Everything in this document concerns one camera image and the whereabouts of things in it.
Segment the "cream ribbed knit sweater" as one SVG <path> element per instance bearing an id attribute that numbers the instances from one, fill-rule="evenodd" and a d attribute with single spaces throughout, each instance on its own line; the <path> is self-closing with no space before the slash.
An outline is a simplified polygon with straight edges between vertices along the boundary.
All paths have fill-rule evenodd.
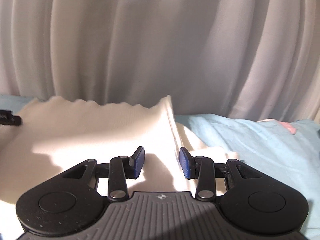
<path id="1" fill-rule="evenodd" d="M 178 161 L 181 147 L 217 163 L 238 157 L 224 146 L 207 146 L 177 123 L 168 96 L 151 108 L 53 97 L 29 102 L 19 115 L 21 126 L 1 127 L 1 201 L 10 204 L 86 159 L 107 163 L 139 146 L 145 163 L 139 178 L 128 181 L 130 192 L 195 191 L 195 181 L 185 179 Z"/>

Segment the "beige pleated curtain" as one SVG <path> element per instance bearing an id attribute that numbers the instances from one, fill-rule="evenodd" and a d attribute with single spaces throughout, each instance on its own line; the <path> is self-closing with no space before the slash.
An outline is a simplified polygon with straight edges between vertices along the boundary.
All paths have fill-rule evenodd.
<path id="1" fill-rule="evenodd" d="M 1 0 L 1 93 L 319 119 L 319 0 Z"/>

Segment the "light blue patterned bedsheet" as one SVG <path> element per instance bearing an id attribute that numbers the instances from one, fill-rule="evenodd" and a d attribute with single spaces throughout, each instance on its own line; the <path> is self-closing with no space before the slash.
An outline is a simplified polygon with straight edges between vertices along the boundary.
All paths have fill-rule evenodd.
<path id="1" fill-rule="evenodd" d="M 33 100 L 2 96 L 1 108 L 19 115 L 19 111 Z M 300 191 L 310 206 L 302 232 L 309 239 L 319 239 L 317 123 L 309 119 L 292 123 L 273 119 L 254 122 L 215 114 L 174 115 L 174 118 L 207 146 L 224 146 L 238 154 L 236 159 Z M 16 239 L 23 233 L 15 204 L 1 201 L 1 239 Z"/>

